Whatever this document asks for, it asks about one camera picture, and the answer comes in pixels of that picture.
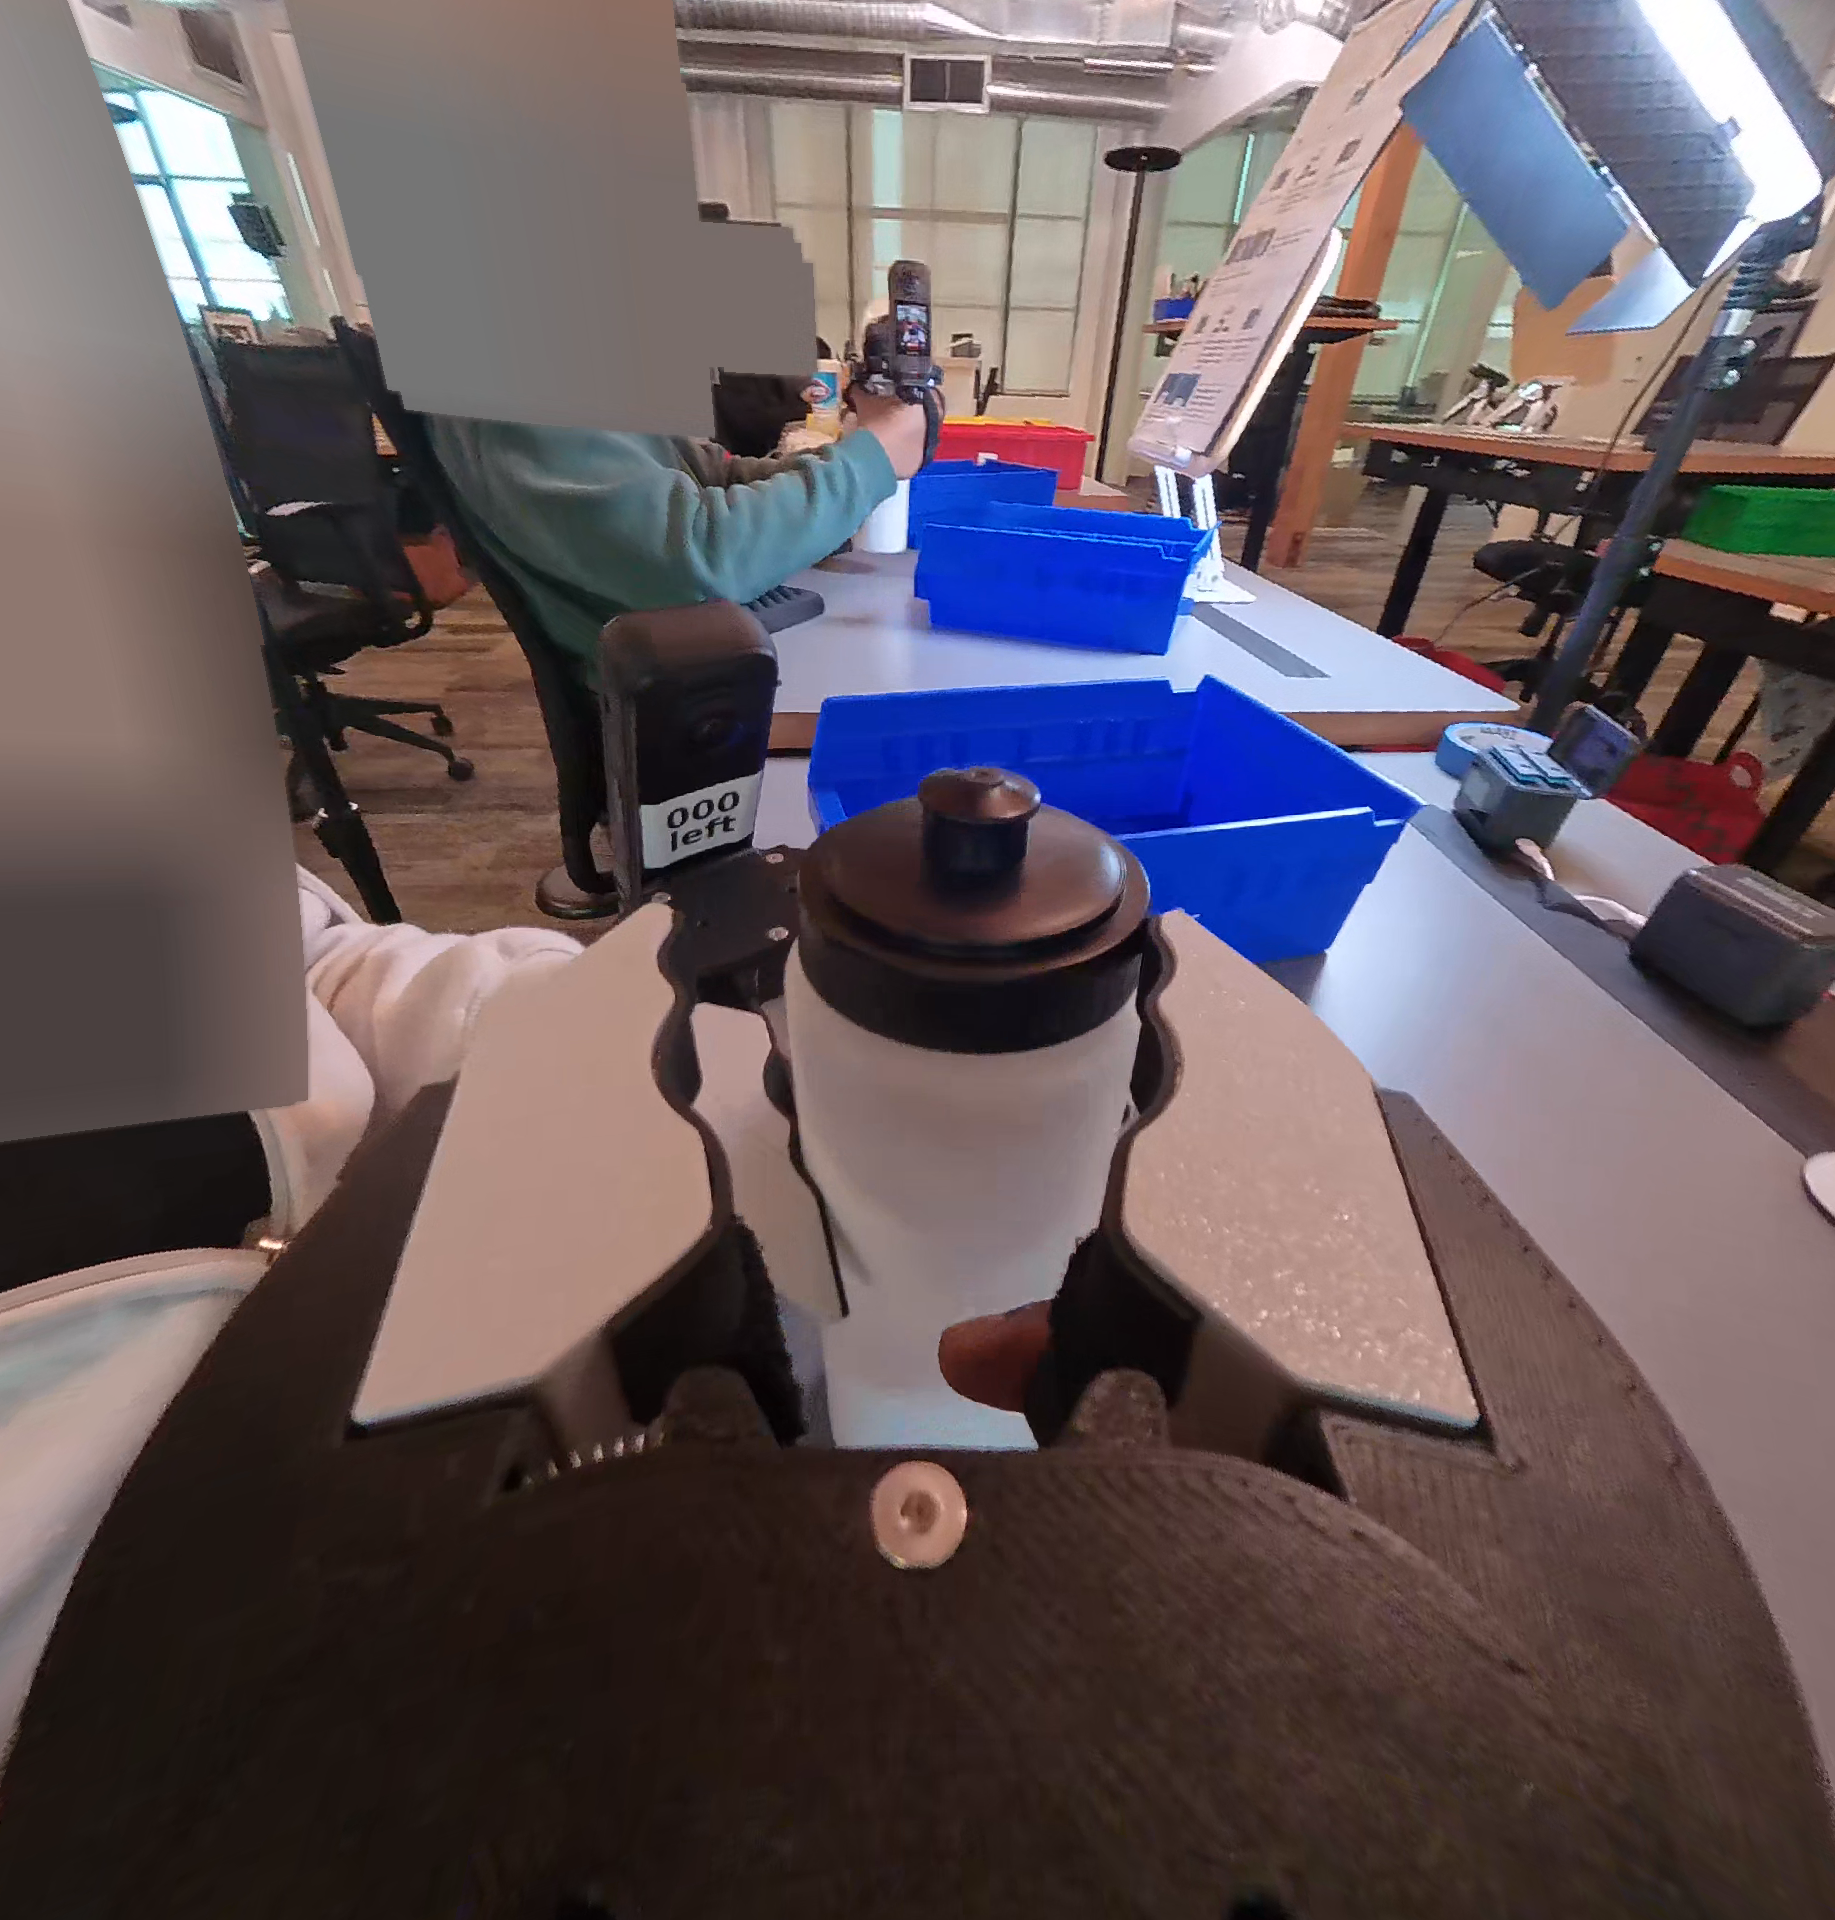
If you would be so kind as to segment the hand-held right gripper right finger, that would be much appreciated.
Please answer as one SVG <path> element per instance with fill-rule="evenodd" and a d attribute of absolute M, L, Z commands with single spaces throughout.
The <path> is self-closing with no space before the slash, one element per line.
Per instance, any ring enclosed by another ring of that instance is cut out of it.
<path fill-rule="evenodd" d="M 1176 1446 L 1287 1461 L 1321 1416 L 1467 1441 L 1483 1412 L 1377 1086 L 1188 913 L 1150 921 L 1130 1120 L 1026 1398 L 1052 1443 L 1106 1374 Z"/>

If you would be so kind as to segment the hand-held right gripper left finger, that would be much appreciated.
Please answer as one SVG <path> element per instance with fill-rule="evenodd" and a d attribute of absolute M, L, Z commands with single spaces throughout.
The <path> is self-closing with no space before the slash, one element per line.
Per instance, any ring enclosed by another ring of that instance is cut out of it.
<path fill-rule="evenodd" d="M 640 907 L 506 988 L 450 1090 L 354 1385 L 354 1437 L 526 1414 L 550 1470 L 646 1447 L 692 1370 L 742 1378 L 780 1443 L 810 1437 L 810 1322 L 738 1217 L 694 1110 L 692 1012 Z"/>

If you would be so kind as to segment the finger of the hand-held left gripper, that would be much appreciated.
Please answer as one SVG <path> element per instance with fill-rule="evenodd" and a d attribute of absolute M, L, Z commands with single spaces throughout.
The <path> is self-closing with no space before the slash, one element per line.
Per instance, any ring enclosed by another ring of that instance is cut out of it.
<path fill-rule="evenodd" d="M 776 1291 L 810 1324 L 834 1325 L 846 1300 L 826 1212 L 798 1160 L 786 1053 L 756 1012 L 698 1004 L 694 1110 L 730 1167 L 738 1217 L 754 1233 Z"/>

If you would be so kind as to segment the white plastic bottle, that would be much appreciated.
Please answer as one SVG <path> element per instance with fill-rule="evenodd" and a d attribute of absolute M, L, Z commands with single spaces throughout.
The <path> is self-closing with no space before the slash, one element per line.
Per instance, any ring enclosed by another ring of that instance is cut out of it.
<path fill-rule="evenodd" d="M 834 1443 L 1030 1449 L 1026 1418 L 944 1380 L 950 1325 L 1056 1293 L 1100 1220 L 1142 1020 L 1046 1048 L 942 1051 L 838 1014 L 786 967 L 794 1118 L 846 1313 L 826 1333 Z"/>

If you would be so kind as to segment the black bottle lid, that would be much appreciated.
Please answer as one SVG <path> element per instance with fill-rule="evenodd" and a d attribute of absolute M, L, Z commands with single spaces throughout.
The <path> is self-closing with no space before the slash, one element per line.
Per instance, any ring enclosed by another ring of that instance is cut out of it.
<path fill-rule="evenodd" d="M 1152 888 L 1024 774 L 944 768 L 826 827 L 798 869 L 798 956 L 836 1016 L 930 1051 L 1068 1043 L 1136 996 Z"/>

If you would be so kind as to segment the blue plastic bin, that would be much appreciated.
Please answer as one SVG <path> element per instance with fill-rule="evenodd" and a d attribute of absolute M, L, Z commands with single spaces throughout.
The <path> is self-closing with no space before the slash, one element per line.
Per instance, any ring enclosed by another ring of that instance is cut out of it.
<path fill-rule="evenodd" d="M 808 760 L 820 827 L 992 764 L 1116 836 L 1156 911 L 1257 963 L 1327 952 L 1421 799 L 1229 683 L 1018 683 L 836 695 Z"/>
<path fill-rule="evenodd" d="M 1212 556 L 1186 518 L 990 501 L 930 518 L 914 591 L 936 630 L 1158 657 Z"/>
<path fill-rule="evenodd" d="M 988 459 L 934 459 L 910 481 L 906 547 L 924 545 L 934 525 L 980 523 L 1002 508 L 1050 508 L 1056 467 Z"/>

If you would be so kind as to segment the person's left forearm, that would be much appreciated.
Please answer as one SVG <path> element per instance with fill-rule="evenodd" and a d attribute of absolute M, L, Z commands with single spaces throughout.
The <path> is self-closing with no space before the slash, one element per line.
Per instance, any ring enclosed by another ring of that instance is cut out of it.
<path fill-rule="evenodd" d="M 568 934 L 534 926 L 436 934 L 372 924 L 306 868 L 298 888 L 308 1086 L 266 1120 L 300 1152 L 350 1152 L 372 1121 L 454 1078 L 502 989 L 584 953 Z"/>

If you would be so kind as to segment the person's right hand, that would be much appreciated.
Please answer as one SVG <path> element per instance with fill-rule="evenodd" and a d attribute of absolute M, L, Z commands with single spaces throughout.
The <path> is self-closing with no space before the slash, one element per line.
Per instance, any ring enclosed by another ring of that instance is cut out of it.
<path fill-rule="evenodd" d="M 974 1404 L 1024 1414 L 1050 1348 L 1050 1317 L 1050 1301 L 1032 1301 L 952 1324 L 936 1345 L 940 1375 Z"/>

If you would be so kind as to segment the red plastic bin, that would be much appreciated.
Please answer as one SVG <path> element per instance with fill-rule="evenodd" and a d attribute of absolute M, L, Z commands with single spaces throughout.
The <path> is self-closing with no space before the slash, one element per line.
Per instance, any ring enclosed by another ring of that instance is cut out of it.
<path fill-rule="evenodd" d="M 1082 486 L 1096 435 L 1084 427 L 1048 420 L 964 415 L 944 420 L 936 457 L 950 463 L 1000 461 L 1054 471 L 1058 492 Z"/>

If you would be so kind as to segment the grey charger case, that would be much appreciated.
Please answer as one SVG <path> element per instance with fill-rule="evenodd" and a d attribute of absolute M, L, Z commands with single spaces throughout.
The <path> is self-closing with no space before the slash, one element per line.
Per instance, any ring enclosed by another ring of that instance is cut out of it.
<path fill-rule="evenodd" d="M 1497 731 L 1469 757 L 1457 781 L 1453 817 L 1485 852 L 1525 842 L 1549 850 L 1571 812 L 1603 799 L 1645 746 L 1595 706 L 1571 707 L 1555 734 Z"/>

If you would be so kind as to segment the dark grey case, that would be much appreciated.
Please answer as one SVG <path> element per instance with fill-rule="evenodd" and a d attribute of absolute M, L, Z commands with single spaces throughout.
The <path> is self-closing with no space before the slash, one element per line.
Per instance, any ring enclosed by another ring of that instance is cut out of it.
<path fill-rule="evenodd" d="M 1805 1018 L 1835 988 L 1835 907 L 1747 865 L 1675 876 L 1631 961 L 1751 1031 Z"/>

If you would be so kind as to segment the red basket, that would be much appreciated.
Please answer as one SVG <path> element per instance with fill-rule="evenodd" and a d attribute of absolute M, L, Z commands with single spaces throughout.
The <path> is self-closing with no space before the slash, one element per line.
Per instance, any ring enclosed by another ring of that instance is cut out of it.
<path fill-rule="evenodd" d="M 1739 864 L 1765 814 L 1763 765 L 1753 754 L 1637 755 L 1609 787 L 1607 803 L 1713 864 Z"/>

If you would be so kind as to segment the black floor lamp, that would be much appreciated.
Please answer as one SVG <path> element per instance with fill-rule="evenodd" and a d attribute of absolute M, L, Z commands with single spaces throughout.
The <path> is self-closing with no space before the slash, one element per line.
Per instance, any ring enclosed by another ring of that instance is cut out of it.
<path fill-rule="evenodd" d="M 1104 156 L 1106 168 L 1126 181 L 1126 212 L 1122 235 L 1122 265 L 1118 281 L 1112 352 L 1108 358 L 1104 401 L 1096 438 L 1094 478 L 1108 480 L 1112 453 L 1122 447 L 1126 407 L 1130 405 L 1140 337 L 1134 306 L 1150 292 L 1150 262 L 1144 248 L 1146 197 L 1152 180 L 1166 181 L 1182 164 L 1182 153 L 1170 143 L 1124 143 Z"/>

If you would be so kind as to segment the printed instruction board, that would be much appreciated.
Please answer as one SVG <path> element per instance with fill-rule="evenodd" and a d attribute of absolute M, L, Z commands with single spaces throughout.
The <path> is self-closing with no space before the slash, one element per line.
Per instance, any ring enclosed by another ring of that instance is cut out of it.
<path fill-rule="evenodd" d="M 1134 457 L 1204 476 L 1229 455 L 1335 267 L 1339 215 L 1469 12 L 1401 2 L 1353 28 L 1196 300 Z"/>

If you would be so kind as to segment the black light stand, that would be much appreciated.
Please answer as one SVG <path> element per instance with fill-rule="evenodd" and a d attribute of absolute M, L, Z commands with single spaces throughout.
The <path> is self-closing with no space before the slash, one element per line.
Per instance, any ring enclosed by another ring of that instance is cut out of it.
<path fill-rule="evenodd" d="M 1747 330 L 1773 290 L 1781 264 L 1815 242 L 1821 212 L 1823 199 L 1815 197 L 1801 212 L 1769 222 L 1739 254 L 1673 412 L 1655 435 L 1649 465 L 1629 494 L 1613 537 L 1597 556 L 1585 598 L 1537 683 L 1535 701 L 1525 720 L 1529 729 L 1553 734 L 1563 712 L 1573 703 L 1611 614 L 1617 611 L 1625 587 L 1647 563 L 1649 531 L 1667 504 L 1689 447 L 1697 442 L 1711 398 L 1731 383 L 1731 375 L 1745 358 Z"/>

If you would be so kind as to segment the wooden pillar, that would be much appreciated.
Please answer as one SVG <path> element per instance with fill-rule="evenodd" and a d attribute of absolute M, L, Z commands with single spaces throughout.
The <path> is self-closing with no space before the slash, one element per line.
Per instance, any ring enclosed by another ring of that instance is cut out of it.
<path fill-rule="evenodd" d="M 1401 121 L 1365 173 L 1357 193 L 1355 219 L 1339 262 L 1337 297 L 1359 302 L 1379 297 L 1419 153 L 1417 133 Z M 1365 335 L 1357 333 L 1347 342 L 1321 346 L 1313 359 L 1303 413 L 1265 536 L 1265 561 L 1273 568 L 1303 563 L 1319 508 L 1323 474 L 1329 469 L 1339 432 L 1351 407 L 1363 340 Z"/>

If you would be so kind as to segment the wooden top desk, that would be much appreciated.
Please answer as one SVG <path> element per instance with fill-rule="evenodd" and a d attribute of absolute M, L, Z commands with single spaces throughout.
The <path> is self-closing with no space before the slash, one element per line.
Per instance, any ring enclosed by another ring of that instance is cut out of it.
<path fill-rule="evenodd" d="M 1575 540 L 1585 545 L 1617 528 L 1651 459 L 1637 438 L 1573 439 L 1401 421 L 1349 421 L 1339 435 L 1365 447 L 1367 478 L 1423 496 L 1375 623 L 1387 637 L 1409 627 L 1451 500 L 1571 518 L 1577 522 Z M 1651 528 L 1659 536 L 1679 531 L 1695 500 L 1715 486 L 1835 490 L 1835 452 L 1791 452 L 1753 442 L 1691 443 Z"/>
<path fill-rule="evenodd" d="M 1835 561 L 1741 558 L 1669 540 L 1649 568 L 1643 614 L 1699 648 L 1649 734 L 1659 755 L 1685 757 L 1697 747 L 1745 661 L 1789 665 L 1835 687 Z M 1745 865 L 1777 871 L 1831 797 L 1835 718 L 1747 844 Z"/>

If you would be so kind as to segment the green plastic bin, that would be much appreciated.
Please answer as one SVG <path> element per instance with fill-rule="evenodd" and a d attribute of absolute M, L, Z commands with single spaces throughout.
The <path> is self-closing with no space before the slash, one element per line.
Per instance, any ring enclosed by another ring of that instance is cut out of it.
<path fill-rule="evenodd" d="M 1677 536 L 1729 556 L 1835 563 L 1835 490 L 1709 486 L 1697 494 Z"/>

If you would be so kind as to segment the black monitor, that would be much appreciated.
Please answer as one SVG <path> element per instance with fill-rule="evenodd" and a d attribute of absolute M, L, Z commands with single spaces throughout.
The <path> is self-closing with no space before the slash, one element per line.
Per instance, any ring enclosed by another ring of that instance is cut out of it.
<path fill-rule="evenodd" d="M 1689 354 L 1677 355 L 1669 375 L 1641 413 L 1635 432 L 1651 449 L 1679 412 L 1679 399 L 1689 389 L 1691 367 Z M 1733 369 L 1731 383 L 1719 385 L 1703 403 L 1697 442 L 1783 443 L 1831 372 L 1835 372 L 1835 350 L 1819 355 L 1779 354 L 1765 362 L 1749 355 Z"/>

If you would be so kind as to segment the studio light panel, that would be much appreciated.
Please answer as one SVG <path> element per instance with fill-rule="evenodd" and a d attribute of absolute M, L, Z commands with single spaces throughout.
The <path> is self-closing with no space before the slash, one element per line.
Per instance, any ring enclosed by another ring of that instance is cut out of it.
<path fill-rule="evenodd" d="M 1543 310 L 1643 242 L 1573 333 L 1661 326 L 1711 285 L 1743 333 L 1835 180 L 1835 107 L 1753 2 L 1475 3 L 1403 119 Z"/>

